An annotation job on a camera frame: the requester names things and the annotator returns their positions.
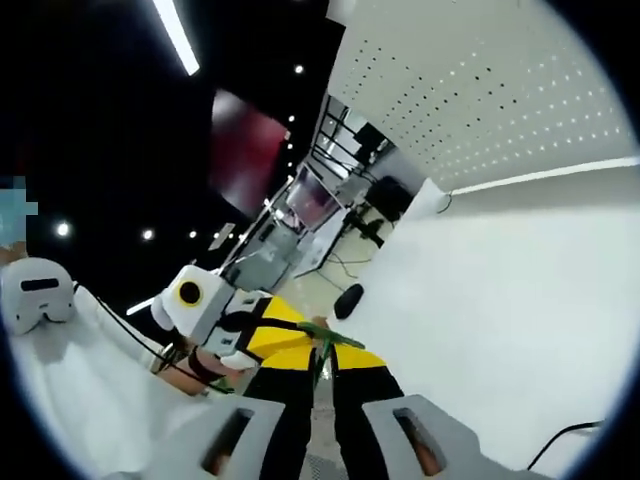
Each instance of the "fluorescent light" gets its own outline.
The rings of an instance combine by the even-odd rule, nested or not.
[[[158,10],[160,20],[162,20],[162,24],[169,34],[173,48],[176,49],[184,69],[189,75],[193,75],[200,69],[200,65],[198,65],[191,45],[189,45],[187,34],[180,23],[180,17],[178,17],[175,5],[171,0],[153,0],[153,4]]]
[[[59,237],[66,237],[69,235],[69,231],[71,230],[71,228],[69,227],[69,224],[67,222],[60,222],[57,226],[56,226],[56,234]]]
[[[136,312],[139,312],[143,308],[150,306],[152,303],[153,303],[153,298],[150,298],[149,300],[145,300],[144,302],[141,302],[138,305],[134,305],[129,310],[127,310],[127,317],[129,315],[133,315]]]
[[[600,160],[598,162],[581,163],[570,167],[559,167],[553,170],[545,170],[543,172],[527,173],[518,175],[517,177],[506,178],[504,180],[495,180],[493,182],[481,183],[471,187],[459,188],[453,190],[452,195],[462,195],[464,193],[486,190],[487,188],[499,187],[502,185],[511,185],[512,183],[523,183],[531,180],[539,180],[541,178],[561,177],[573,173],[590,172],[593,170],[607,170],[610,168],[635,167],[640,165],[640,157],[624,157],[611,160]]]

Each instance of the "black lens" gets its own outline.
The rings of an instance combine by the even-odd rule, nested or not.
[[[20,282],[20,288],[23,292],[33,292],[35,290],[46,290],[48,288],[56,288],[60,285],[56,278],[41,278],[39,280],[25,280]]]
[[[185,282],[180,287],[180,298],[190,305],[200,300],[200,287],[193,282]]]

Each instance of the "yellow circular eye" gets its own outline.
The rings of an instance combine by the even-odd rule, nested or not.
[[[202,300],[202,292],[197,284],[187,281],[180,285],[178,297],[187,307],[195,307]]]

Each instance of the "recessed light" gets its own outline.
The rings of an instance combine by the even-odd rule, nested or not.
[[[58,235],[59,237],[67,237],[70,231],[71,227],[69,227],[69,224],[67,222],[60,222],[56,226],[56,235]]]

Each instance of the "black cable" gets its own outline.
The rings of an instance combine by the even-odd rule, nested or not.
[[[327,258],[327,262],[329,262],[329,263],[343,263],[345,265],[356,265],[356,264],[361,264],[361,263],[369,263],[370,261],[371,261],[370,258],[368,258],[367,260],[344,260],[344,261],[331,260],[330,258]]]
[[[156,357],[158,360],[162,361],[165,365],[169,365],[171,368],[175,368],[180,373],[186,375],[187,377],[190,377],[190,378],[196,380],[197,382],[201,383],[205,387],[209,387],[212,390],[215,390],[215,391],[220,392],[220,393],[224,393],[224,394],[229,393],[226,390],[221,389],[220,387],[216,387],[215,385],[212,385],[210,383],[204,382],[203,380],[201,380],[200,378],[196,377],[195,375],[193,375],[193,374],[187,372],[186,370],[183,370],[182,368],[178,367],[176,364],[172,363],[169,359],[167,359],[167,358],[163,357],[162,355],[158,354],[157,352],[155,352],[151,347],[146,345],[142,340],[140,340],[136,335],[134,335],[133,332],[131,332],[122,323],[122,321],[111,311],[111,309],[100,298],[98,298],[95,295],[93,295],[93,297],[98,301],[100,306],[105,309],[105,311],[111,316],[111,318],[113,318],[116,321],[116,323],[118,325],[120,325],[120,327],[122,327],[124,329],[124,331],[127,332],[131,336],[131,338],[133,338],[136,342],[138,342],[140,345],[142,345],[142,347],[145,350],[150,352],[154,357]]]
[[[585,428],[595,428],[595,427],[599,427],[600,425],[602,425],[602,421],[578,423],[577,425],[571,425],[569,427],[563,428],[558,433],[556,433],[551,440],[547,442],[547,444],[544,446],[542,450],[540,450],[540,453],[538,453],[538,455],[536,455],[533,461],[529,464],[529,466],[527,467],[527,470],[531,470],[531,468],[536,464],[536,462],[540,460],[540,457],[544,454],[544,452],[546,452],[549,449],[551,444],[555,442],[558,438],[560,438],[562,435],[564,435],[565,433],[573,432],[575,430],[584,430]]]
[[[352,275],[352,274],[351,274],[351,272],[347,269],[347,266],[345,265],[345,263],[342,261],[342,259],[341,259],[337,254],[335,254],[335,253],[331,253],[331,255],[333,255],[334,257],[336,257],[336,259],[338,260],[338,262],[337,262],[337,263],[339,263],[339,264],[340,264],[340,266],[341,266],[341,267],[342,267],[342,269],[344,270],[344,273],[346,273],[346,274],[347,274],[347,277],[351,277],[351,278],[356,279],[356,280],[358,279],[358,277],[356,277],[356,276],[354,276],[354,275]]]
[[[338,290],[340,290],[341,292],[344,293],[344,288],[342,288],[340,285],[338,285],[337,283],[335,283],[333,280],[325,277],[322,272],[320,272],[320,270],[316,270],[316,273],[318,275],[320,275],[322,278],[324,278],[327,282],[329,282],[331,285],[333,285],[334,287],[336,287]]]
[[[449,194],[449,203],[447,203],[447,206],[444,207],[442,210],[440,210],[439,212],[436,212],[436,215],[440,215],[441,213],[446,212],[449,207],[451,206],[451,202],[453,201],[453,196],[451,194]]]

